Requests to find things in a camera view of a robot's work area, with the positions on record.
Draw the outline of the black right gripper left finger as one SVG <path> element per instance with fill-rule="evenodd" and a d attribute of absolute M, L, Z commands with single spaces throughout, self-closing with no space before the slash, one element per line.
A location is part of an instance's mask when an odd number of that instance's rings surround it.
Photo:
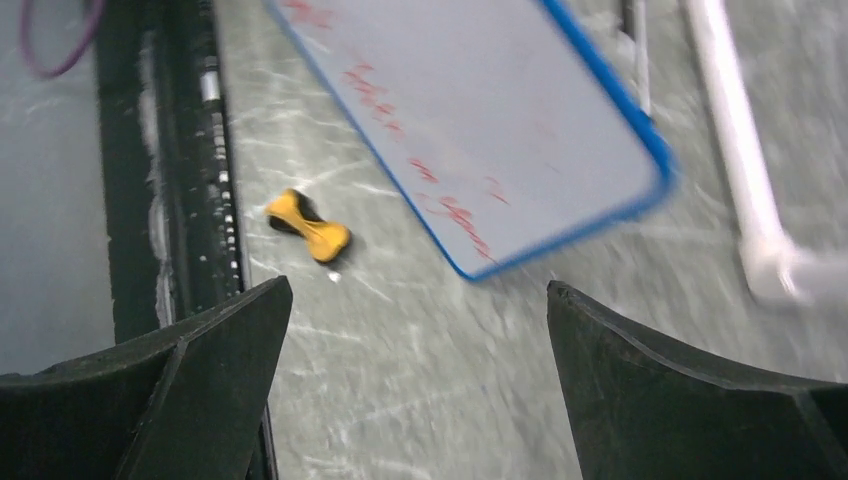
<path fill-rule="evenodd" d="M 5 479 L 242 479 L 292 307 L 279 276 L 174 325 L 1 379 Z"/>

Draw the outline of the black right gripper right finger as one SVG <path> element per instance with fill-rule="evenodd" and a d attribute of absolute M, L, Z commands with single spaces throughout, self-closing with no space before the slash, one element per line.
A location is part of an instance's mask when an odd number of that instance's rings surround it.
<path fill-rule="evenodd" d="M 547 319 L 586 479 L 843 479 L 847 387 L 700 350 L 552 281 Z"/>

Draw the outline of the yellow black eraser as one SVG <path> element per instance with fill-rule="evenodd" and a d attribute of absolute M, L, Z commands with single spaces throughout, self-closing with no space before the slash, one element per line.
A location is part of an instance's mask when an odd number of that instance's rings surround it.
<path fill-rule="evenodd" d="M 352 240 L 346 226 L 323 220 L 312 200 L 294 189 L 286 189 L 265 207 L 264 213 L 272 229 L 301 237 L 310 256 L 320 264 L 334 262 Z"/>

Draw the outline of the blue framed whiteboard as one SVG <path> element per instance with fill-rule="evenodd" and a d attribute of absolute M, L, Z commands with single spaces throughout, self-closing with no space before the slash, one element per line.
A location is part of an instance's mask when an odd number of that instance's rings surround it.
<path fill-rule="evenodd" d="M 635 219 L 673 155 L 563 1 L 271 1 L 426 227 L 477 281 Z"/>

